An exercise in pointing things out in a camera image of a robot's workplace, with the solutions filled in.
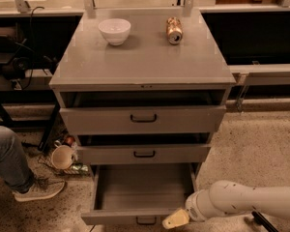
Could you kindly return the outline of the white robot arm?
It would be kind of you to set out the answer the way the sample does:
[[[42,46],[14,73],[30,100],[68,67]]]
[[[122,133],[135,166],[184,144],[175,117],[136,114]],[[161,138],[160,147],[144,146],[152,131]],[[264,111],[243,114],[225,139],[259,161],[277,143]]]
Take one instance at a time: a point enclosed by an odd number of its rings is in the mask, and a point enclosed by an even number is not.
[[[184,208],[166,217],[162,226],[173,229],[191,220],[228,218],[250,212],[290,220],[290,187],[247,187],[230,181],[217,181],[208,189],[191,194]]]

